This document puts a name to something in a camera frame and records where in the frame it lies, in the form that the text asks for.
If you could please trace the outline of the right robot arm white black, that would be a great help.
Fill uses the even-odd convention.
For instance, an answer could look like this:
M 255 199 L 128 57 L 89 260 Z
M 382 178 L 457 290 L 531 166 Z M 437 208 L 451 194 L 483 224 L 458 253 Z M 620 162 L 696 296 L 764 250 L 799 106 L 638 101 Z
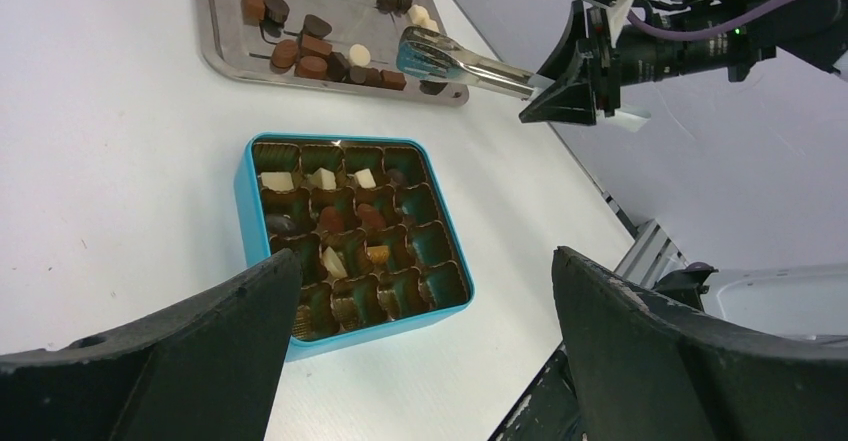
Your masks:
M 778 51 L 845 78 L 847 0 L 572 0 L 519 118 L 636 131 L 651 115 L 624 87 L 714 70 L 737 83 Z

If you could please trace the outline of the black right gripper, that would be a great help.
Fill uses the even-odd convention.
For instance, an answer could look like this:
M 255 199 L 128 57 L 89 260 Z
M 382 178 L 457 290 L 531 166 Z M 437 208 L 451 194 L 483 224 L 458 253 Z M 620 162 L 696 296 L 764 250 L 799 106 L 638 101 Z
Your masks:
M 586 39 L 588 72 L 581 51 Z M 522 123 L 594 126 L 596 111 L 614 116 L 621 106 L 621 63 L 606 11 L 586 12 L 583 1 L 573 1 L 562 36 L 530 80 L 536 91 L 519 113 Z

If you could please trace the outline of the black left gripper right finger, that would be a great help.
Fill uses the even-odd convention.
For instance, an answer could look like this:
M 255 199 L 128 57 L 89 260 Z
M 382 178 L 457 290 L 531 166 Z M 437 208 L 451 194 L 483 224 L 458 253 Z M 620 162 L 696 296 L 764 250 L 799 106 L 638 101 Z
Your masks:
M 720 320 L 579 252 L 552 286 L 593 440 L 843 440 L 847 350 Z

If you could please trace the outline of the teal chocolate box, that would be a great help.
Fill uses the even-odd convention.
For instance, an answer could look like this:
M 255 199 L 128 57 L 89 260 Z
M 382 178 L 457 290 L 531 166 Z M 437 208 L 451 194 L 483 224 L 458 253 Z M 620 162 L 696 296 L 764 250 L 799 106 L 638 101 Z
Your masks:
M 300 263 L 290 360 L 431 325 L 474 298 L 435 171 L 412 140 L 261 133 L 234 194 L 246 262 L 289 250 Z

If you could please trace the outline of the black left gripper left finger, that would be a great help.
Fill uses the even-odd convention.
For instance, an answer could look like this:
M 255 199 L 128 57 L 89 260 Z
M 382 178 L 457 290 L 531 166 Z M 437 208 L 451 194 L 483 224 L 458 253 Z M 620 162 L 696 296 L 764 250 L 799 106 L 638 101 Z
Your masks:
M 226 282 L 69 346 L 4 355 L 5 440 L 260 440 L 300 298 L 282 250 Z

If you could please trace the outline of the steel serving tongs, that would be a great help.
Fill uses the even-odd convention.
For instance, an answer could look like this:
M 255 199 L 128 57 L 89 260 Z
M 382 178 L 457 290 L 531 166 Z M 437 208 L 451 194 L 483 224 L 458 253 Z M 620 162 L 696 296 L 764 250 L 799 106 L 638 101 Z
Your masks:
M 462 84 L 515 97 L 529 104 L 536 89 L 530 78 L 536 74 L 505 64 L 461 46 L 452 38 L 421 26 L 407 27 L 398 44 L 398 69 L 420 80 Z M 630 132 L 640 130 L 651 113 L 641 107 L 624 106 L 612 117 L 597 114 L 597 124 L 617 126 Z

